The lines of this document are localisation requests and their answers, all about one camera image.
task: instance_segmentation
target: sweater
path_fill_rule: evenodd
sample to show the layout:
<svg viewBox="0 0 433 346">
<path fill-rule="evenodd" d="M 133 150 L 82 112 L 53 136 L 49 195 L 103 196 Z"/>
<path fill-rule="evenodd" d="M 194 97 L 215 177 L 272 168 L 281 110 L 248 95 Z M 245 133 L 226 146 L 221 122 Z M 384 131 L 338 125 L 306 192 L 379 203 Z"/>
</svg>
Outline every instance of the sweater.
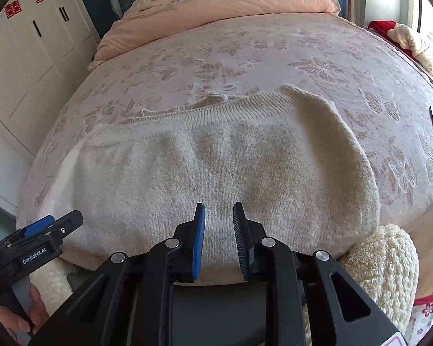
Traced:
<svg viewBox="0 0 433 346">
<path fill-rule="evenodd" d="M 374 232 L 380 211 L 369 161 L 333 103 L 286 85 L 144 110 L 90 133 L 67 155 L 41 212 L 82 212 L 63 257 L 94 269 L 116 251 L 149 251 L 202 202 L 200 283 L 226 284 L 242 281 L 236 201 L 291 249 L 333 256 Z"/>
</svg>

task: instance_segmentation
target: red flower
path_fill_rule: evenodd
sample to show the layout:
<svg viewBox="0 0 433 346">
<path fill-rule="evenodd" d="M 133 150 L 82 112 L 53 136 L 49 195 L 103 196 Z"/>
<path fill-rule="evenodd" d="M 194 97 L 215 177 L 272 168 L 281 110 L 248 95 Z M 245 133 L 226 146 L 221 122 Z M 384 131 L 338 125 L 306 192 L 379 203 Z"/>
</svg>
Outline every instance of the red flower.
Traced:
<svg viewBox="0 0 433 346">
<path fill-rule="evenodd" d="M 425 314 L 425 317 L 430 316 L 430 314 L 433 313 L 433 303 L 425 305 L 425 308 L 422 311 L 423 314 Z"/>
</svg>

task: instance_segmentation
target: silver screw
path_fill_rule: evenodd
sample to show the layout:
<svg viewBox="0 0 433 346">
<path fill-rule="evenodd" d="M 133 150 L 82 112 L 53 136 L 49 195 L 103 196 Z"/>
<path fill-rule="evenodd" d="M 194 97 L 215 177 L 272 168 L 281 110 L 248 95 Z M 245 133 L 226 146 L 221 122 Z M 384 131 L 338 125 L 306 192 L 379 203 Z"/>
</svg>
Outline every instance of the silver screw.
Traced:
<svg viewBox="0 0 433 346">
<path fill-rule="evenodd" d="M 321 260 L 322 262 L 326 262 L 329 258 L 330 255 L 325 251 L 318 251 L 316 253 L 316 259 Z"/>
<path fill-rule="evenodd" d="M 261 244 L 264 247 L 274 247 L 276 245 L 276 241 L 273 238 L 263 238 L 261 240 Z"/>
<path fill-rule="evenodd" d="M 165 241 L 165 246 L 167 246 L 169 249 L 174 249 L 180 245 L 180 241 L 175 238 L 170 238 Z"/>
<path fill-rule="evenodd" d="M 111 256 L 111 261 L 114 264 L 123 263 L 125 261 L 125 254 L 123 254 L 122 252 L 116 252 Z"/>
</svg>

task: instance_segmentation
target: bed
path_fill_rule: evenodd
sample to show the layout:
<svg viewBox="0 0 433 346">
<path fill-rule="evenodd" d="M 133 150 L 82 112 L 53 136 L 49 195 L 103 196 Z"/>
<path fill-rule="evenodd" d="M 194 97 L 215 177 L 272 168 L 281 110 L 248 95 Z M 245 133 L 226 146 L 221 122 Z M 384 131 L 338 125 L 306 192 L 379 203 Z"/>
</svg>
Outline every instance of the bed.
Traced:
<svg viewBox="0 0 433 346">
<path fill-rule="evenodd" d="M 162 37 L 112 57 L 103 58 L 102 42 L 96 68 L 63 108 L 36 156 L 22 192 L 18 227 L 43 217 L 48 204 L 58 201 L 48 195 L 61 164 L 97 126 L 142 116 L 145 110 L 192 104 L 209 92 L 244 96 L 285 83 L 332 101 L 353 130 L 379 188 L 380 223 L 407 230 L 421 226 L 433 217 L 428 112 L 433 85 L 388 43 L 338 17 L 333 0 L 328 1 L 327 8 L 318 3 L 306 12 L 220 18 L 174 34 L 165 27 Z M 179 8 L 159 10 L 172 16 Z M 119 27 L 123 30 L 119 23 L 111 33 Z M 63 257 L 95 269 L 116 250 L 106 244 L 96 253 L 84 251 L 68 238 Z"/>
</svg>

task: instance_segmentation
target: pink comforter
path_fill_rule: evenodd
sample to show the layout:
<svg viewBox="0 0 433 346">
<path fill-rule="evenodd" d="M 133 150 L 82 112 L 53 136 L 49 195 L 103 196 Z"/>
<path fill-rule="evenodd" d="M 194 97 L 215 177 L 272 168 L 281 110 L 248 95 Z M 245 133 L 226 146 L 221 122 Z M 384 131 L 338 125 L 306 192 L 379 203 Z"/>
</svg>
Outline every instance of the pink comforter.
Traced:
<svg viewBox="0 0 433 346">
<path fill-rule="evenodd" d="M 272 13 L 339 12 L 337 0 L 181 0 L 141 12 L 130 9 L 101 40 L 89 68 L 151 41 L 217 20 Z"/>
</svg>

